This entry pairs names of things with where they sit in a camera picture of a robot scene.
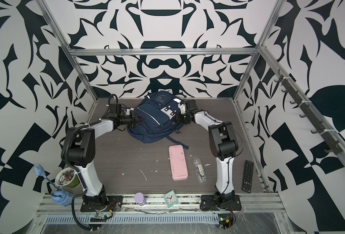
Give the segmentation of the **navy blue school backpack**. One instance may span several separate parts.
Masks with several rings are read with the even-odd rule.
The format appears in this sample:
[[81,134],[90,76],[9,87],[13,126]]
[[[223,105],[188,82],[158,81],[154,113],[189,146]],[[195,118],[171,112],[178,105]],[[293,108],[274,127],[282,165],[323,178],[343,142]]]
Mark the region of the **navy blue school backpack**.
[[154,143],[166,138],[174,144],[180,144],[184,149],[189,146],[173,139],[170,134],[180,133],[182,123],[177,122],[181,114],[181,105],[185,102],[167,91],[158,91],[145,96],[142,102],[134,108],[134,112],[143,121],[135,127],[127,127],[127,132],[143,143]]

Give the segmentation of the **pink pencil case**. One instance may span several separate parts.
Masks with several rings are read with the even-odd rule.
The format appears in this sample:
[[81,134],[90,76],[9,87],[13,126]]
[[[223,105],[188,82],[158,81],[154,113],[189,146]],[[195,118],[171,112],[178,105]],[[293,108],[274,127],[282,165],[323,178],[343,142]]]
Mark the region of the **pink pencil case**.
[[189,174],[182,145],[173,145],[169,147],[169,160],[172,179],[174,181],[187,179]]

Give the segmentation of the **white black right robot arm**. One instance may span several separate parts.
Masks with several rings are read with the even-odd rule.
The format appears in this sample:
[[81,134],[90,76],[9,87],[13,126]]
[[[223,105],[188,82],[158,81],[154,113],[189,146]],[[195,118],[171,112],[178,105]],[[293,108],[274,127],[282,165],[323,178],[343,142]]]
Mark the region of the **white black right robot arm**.
[[216,193],[214,194],[217,205],[223,207],[225,203],[235,201],[232,173],[239,145],[232,123],[212,117],[207,111],[199,109],[193,99],[181,101],[178,107],[180,109],[177,116],[178,123],[193,122],[208,131],[210,151],[216,158],[217,165]]

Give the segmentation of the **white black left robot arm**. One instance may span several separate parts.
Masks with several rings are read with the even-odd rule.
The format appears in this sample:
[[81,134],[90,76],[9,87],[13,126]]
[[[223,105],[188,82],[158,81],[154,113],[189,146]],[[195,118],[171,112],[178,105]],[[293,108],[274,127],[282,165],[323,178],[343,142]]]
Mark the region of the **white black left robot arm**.
[[85,204],[103,207],[109,203],[105,187],[94,167],[95,140],[121,125],[134,128],[143,120],[133,109],[121,104],[109,104],[106,113],[97,121],[68,129],[61,158],[78,176],[83,187],[82,197]]

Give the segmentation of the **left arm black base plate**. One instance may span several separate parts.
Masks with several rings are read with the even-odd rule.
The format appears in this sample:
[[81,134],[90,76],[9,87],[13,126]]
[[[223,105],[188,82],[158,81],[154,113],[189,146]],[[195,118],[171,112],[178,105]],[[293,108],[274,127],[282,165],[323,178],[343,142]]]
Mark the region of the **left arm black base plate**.
[[83,196],[81,212],[109,212],[117,211],[122,207],[123,196],[107,196],[106,199]]

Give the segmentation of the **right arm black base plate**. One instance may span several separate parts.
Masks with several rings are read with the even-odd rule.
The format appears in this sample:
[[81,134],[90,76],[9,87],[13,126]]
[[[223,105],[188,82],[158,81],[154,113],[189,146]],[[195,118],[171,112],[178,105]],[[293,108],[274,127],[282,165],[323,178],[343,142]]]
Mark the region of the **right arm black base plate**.
[[240,197],[235,194],[226,194],[222,196],[217,194],[201,195],[200,209],[202,211],[240,211],[242,209],[242,205]]

